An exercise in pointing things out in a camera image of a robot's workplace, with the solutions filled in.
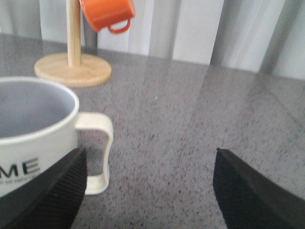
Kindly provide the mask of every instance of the orange mug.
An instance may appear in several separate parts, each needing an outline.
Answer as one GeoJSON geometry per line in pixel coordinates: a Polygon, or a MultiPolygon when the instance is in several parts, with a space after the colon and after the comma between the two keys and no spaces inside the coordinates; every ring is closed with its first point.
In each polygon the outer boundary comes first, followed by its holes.
{"type": "Polygon", "coordinates": [[[130,19],[135,16],[133,0],[80,0],[82,11],[92,28],[98,32],[108,27],[112,33],[125,32],[130,19]],[[127,20],[124,28],[115,30],[111,26],[127,20]]]}

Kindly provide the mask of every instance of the mug tree stand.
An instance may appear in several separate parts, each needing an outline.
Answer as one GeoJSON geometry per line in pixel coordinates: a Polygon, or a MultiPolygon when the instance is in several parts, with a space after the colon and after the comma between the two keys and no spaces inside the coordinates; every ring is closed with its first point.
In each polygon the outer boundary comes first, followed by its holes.
{"type": "Polygon", "coordinates": [[[51,54],[34,66],[38,77],[69,87],[88,87],[111,77],[110,64],[97,56],[81,53],[81,6],[79,0],[66,0],[68,52],[51,54]]]}

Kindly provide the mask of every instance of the wooden pole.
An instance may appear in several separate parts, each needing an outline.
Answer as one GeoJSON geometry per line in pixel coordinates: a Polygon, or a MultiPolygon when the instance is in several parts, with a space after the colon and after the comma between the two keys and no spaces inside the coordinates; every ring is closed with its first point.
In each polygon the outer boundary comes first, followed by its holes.
{"type": "Polygon", "coordinates": [[[68,65],[81,64],[81,6],[79,0],[66,0],[68,65]]]}

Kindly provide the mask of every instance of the mug handle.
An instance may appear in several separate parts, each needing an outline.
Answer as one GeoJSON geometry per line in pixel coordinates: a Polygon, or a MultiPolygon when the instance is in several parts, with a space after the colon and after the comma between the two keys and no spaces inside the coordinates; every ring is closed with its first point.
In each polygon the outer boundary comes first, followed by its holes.
{"type": "Polygon", "coordinates": [[[108,26],[108,29],[112,33],[121,33],[121,32],[125,32],[126,30],[128,30],[129,27],[130,27],[130,18],[127,19],[127,25],[124,28],[118,29],[118,30],[114,30],[113,28],[111,28],[111,26],[108,26]]]}
{"type": "Polygon", "coordinates": [[[79,112],[75,124],[77,130],[100,130],[108,136],[108,142],[104,150],[103,173],[96,176],[88,176],[85,195],[100,194],[109,184],[108,156],[113,142],[113,126],[111,119],[102,113],[79,112]]]}

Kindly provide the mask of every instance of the mug rim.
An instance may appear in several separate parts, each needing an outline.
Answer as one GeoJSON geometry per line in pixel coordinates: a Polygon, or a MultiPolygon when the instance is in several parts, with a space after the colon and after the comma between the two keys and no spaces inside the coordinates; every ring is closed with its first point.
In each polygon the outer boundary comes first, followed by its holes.
{"type": "Polygon", "coordinates": [[[16,135],[16,136],[11,136],[11,137],[4,137],[4,138],[0,137],[0,146],[26,142],[26,141],[30,141],[30,140],[45,136],[45,135],[47,135],[49,133],[52,133],[52,132],[60,129],[61,127],[65,126],[78,113],[79,106],[80,106],[79,99],[78,99],[77,95],[75,94],[75,92],[72,91],[70,88],[66,87],[65,85],[54,82],[54,81],[40,79],[40,78],[36,78],[36,77],[30,77],[30,76],[5,76],[5,77],[0,77],[0,83],[2,83],[2,82],[18,82],[18,81],[19,82],[35,82],[35,83],[48,84],[48,85],[55,86],[55,87],[63,90],[64,92],[66,92],[67,94],[69,94],[73,98],[74,107],[73,107],[73,110],[67,116],[65,116],[60,121],[58,121],[58,122],[56,122],[56,123],[54,123],[54,124],[52,124],[52,125],[50,125],[46,128],[31,132],[31,133],[23,134],[23,135],[16,135]]]}

